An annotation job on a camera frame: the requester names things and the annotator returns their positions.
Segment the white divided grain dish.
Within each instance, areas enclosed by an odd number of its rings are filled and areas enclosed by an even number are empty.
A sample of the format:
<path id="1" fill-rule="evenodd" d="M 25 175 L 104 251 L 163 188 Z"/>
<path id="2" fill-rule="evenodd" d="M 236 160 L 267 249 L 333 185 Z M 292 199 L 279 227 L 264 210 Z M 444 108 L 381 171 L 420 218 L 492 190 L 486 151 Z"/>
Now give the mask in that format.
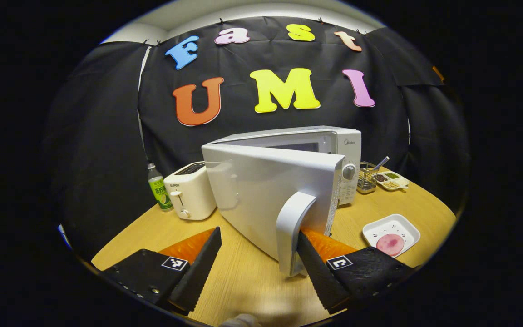
<path id="1" fill-rule="evenodd" d="M 391 170 L 379 172 L 375 179 L 376 182 L 387 191 L 407 189 L 410 184 L 407 178 Z"/>

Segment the green drink bottle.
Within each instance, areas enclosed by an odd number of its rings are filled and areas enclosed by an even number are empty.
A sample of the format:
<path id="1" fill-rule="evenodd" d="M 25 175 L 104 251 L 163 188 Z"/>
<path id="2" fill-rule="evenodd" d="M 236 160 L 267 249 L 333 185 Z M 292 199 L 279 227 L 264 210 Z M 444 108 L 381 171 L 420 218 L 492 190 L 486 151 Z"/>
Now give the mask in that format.
<path id="1" fill-rule="evenodd" d="M 158 206 L 166 213 L 172 211 L 174 208 L 164 185 L 164 176 L 162 176 L 162 174 L 157 170 L 156 166 L 152 162 L 147 164 L 147 169 L 148 184 L 151 188 L 154 198 L 158 203 Z"/>

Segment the white toaster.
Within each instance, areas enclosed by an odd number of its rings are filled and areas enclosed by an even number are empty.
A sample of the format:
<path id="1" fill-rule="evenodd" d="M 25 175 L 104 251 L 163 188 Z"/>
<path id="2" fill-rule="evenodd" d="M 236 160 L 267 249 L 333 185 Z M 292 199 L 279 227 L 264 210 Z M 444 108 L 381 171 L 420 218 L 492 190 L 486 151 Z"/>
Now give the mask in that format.
<path id="1" fill-rule="evenodd" d="M 177 216 L 203 221 L 216 209 L 205 162 L 193 162 L 163 180 Z"/>

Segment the pink round food slice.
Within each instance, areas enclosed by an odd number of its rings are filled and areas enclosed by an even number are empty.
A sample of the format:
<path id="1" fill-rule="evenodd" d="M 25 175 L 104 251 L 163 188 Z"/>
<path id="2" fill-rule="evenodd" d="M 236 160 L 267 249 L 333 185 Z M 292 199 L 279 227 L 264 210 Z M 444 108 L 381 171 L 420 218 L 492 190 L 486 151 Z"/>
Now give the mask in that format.
<path id="1" fill-rule="evenodd" d="M 405 247 L 405 240 L 398 234 L 386 234 L 376 242 L 375 247 L 385 254 L 395 257 Z"/>

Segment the white microwave oven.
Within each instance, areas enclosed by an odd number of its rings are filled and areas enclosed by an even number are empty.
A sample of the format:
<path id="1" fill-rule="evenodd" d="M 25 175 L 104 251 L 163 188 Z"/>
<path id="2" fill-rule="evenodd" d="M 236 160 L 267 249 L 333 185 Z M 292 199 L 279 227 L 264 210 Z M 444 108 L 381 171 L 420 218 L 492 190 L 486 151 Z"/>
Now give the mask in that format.
<path id="1" fill-rule="evenodd" d="M 304 273 L 298 233 L 329 236 L 336 210 L 352 203 L 362 134 L 310 126 L 239 133 L 202 145 L 222 215 L 287 277 Z"/>

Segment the metal spoon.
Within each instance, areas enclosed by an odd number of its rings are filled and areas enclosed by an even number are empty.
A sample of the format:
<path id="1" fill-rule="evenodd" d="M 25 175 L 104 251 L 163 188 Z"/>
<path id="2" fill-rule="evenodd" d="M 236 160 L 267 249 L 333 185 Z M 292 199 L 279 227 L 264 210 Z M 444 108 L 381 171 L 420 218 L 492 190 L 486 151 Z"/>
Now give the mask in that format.
<path id="1" fill-rule="evenodd" d="M 373 174 L 377 174 L 379 169 L 386 163 L 389 161 L 389 157 L 386 156 L 384 157 L 383 160 L 381 160 L 376 166 L 374 166 L 370 171 L 373 173 Z"/>

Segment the white square plate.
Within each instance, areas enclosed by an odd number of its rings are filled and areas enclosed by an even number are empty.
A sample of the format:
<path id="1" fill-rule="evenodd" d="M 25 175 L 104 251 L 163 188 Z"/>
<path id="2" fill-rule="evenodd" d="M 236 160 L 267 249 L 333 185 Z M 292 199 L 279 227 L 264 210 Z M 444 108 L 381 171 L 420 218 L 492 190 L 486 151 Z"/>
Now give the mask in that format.
<path id="1" fill-rule="evenodd" d="M 386 234 L 398 234 L 405 240 L 405 247 L 399 255 L 417 244 L 421 238 L 420 231 L 401 214 L 392 214 L 378 219 L 368 223 L 362 229 L 363 237 L 372 247 L 375 247 L 376 242 Z"/>

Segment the black backdrop cloth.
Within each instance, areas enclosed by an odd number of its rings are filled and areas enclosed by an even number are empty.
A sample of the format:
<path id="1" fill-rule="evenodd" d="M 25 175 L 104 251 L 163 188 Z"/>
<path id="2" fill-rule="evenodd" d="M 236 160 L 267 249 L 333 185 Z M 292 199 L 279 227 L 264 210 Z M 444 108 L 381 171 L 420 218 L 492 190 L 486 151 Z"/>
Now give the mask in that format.
<path id="1" fill-rule="evenodd" d="M 86 261 L 156 204 L 167 175 L 234 133 L 330 125 L 362 133 L 363 161 L 459 216 L 471 170 L 464 110 L 435 66 L 387 27 L 361 35 L 299 17 L 206 25 L 157 46 L 97 46 L 67 77 L 42 141 L 50 197 Z"/>

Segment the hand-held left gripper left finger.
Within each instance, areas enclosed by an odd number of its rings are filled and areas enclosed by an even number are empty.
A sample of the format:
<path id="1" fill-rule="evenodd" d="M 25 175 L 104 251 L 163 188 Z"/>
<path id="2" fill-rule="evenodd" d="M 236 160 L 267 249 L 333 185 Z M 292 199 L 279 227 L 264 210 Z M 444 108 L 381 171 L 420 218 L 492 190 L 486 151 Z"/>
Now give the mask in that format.
<path id="1" fill-rule="evenodd" d="M 197 306 L 221 246 L 216 226 L 160 251 L 138 250 L 100 275 L 141 300 L 188 315 Z"/>

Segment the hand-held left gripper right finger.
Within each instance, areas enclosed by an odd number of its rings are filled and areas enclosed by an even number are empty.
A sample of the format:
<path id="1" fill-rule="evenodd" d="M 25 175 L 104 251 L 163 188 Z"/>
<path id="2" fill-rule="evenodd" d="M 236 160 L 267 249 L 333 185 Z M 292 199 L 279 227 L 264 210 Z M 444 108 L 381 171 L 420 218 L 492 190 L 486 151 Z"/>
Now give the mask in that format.
<path id="1" fill-rule="evenodd" d="M 376 247 L 357 250 L 308 228 L 299 232 L 297 254 L 318 299 L 330 314 L 364 307 L 419 270 Z"/>

